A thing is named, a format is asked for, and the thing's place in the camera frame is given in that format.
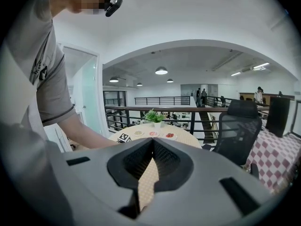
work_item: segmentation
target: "chair armrest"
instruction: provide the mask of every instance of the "chair armrest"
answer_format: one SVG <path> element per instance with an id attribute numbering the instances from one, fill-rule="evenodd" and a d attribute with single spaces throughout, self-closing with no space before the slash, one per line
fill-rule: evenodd
<path id="1" fill-rule="evenodd" d="M 259 171 L 257 165 L 255 163 L 251 163 L 250 167 L 250 174 L 259 179 Z"/>

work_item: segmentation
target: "chair headrest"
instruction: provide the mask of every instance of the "chair headrest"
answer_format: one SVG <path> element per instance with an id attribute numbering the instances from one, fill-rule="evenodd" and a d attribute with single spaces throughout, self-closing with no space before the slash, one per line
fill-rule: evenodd
<path id="1" fill-rule="evenodd" d="M 257 105 L 248 100 L 232 100 L 228 108 L 228 114 L 241 117 L 256 118 L 258 115 Z"/>

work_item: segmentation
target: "plate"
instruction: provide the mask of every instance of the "plate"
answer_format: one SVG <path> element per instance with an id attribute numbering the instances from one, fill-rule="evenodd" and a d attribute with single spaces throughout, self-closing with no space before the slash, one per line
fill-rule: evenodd
<path id="1" fill-rule="evenodd" d="M 133 133 L 133 136 L 134 136 L 134 137 L 140 137 L 140 136 L 142 136 L 143 134 L 144 134 L 143 131 L 137 130 L 137 131 L 135 131 L 135 132 Z"/>
<path id="2" fill-rule="evenodd" d="M 163 135 L 163 138 L 164 139 L 169 139 L 169 140 L 172 140 L 172 141 L 174 141 L 174 140 L 176 140 L 177 138 L 178 138 L 178 136 L 177 136 L 177 134 L 175 134 L 175 133 L 173 133 L 173 137 L 166 137 L 167 135 L 168 135 L 169 133 L 165 133 L 164 135 Z"/>
<path id="3" fill-rule="evenodd" d="M 157 137 L 157 136 L 159 136 L 159 135 L 160 135 L 160 133 L 157 132 L 157 131 L 151 131 L 151 132 L 149 133 L 149 136 L 150 136 L 150 137 Z"/>

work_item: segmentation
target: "black speaker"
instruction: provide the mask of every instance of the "black speaker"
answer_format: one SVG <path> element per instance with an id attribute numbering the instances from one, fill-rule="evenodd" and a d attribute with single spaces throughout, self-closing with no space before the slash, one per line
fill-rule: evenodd
<path id="1" fill-rule="evenodd" d="M 290 99 L 282 97 L 271 97 L 269 106 L 269 116 L 266 129 L 277 137 L 282 137 L 285 130 Z"/>

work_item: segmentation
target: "round table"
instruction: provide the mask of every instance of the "round table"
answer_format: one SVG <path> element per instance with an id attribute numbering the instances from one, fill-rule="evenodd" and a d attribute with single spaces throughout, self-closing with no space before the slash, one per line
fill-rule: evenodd
<path id="1" fill-rule="evenodd" d="M 143 135 L 141 136 L 134 136 L 134 133 L 136 131 L 142 131 L 144 132 Z M 152 131 L 157 131 L 159 134 L 159 138 L 163 138 L 164 134 L 166 133 L 174 133 L 177 135 L 177 139 L 175 141 L 190 145 L 190 146 L 195 146 L 197 148 L 201 149 L 201 146 L 198 142 L 198 140 L 191 135 L 189 132 L 175 127 L 175 126 L 170 126 L 166 124 L 162 124 L 160 130 L 156 130 L 154 128 L 154 125 L 149 123 L 149 124 L 142 124 L 142 125 L 137 125 L 137 126 L 132 126 L 129 128 L 125 128 L 119 132 L 116 132 L 114 135 L 110 137 L 110 140 L 117 141 L 118 138 L 121 136 L 122 133 L 125 133 L 131 137 L 132 140 L 138 140 L 141 138 L 148 138 L 150 137 L 149 133 Z M 145 206 L 147 206 L 153 199 L 154 197 L 154 184 L 159 180 L 158 176 L 158 169 L 155 164 L 155 161 L 152 159 L 145 170 L 144 174 L 139 180 L 139 185 L 138 185 L 138 195 L 139 195 L 139 203 L 140 203 L 140 210 L 142 210 Z"/>

